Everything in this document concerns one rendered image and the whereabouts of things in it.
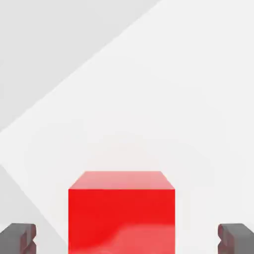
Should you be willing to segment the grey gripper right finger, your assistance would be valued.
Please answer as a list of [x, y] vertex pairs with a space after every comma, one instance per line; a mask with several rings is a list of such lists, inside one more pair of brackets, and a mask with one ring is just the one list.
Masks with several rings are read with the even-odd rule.
[[254, 232], [244, 224], [219, 224], [218, 237], [218, 254], [254, 254]]

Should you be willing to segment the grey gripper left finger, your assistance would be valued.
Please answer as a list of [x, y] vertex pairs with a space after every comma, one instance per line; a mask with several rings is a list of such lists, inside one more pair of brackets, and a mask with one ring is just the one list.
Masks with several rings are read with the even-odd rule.
[[36, 225], [11, 223], [0, 233], [0, 254], [36, 254]]

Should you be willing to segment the small red cube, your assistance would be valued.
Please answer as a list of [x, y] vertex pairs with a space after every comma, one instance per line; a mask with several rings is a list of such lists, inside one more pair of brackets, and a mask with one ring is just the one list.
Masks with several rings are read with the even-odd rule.
[[175, 254], [175, 189], [160, 171], [87, 171], [68, 190], [68, 254]]

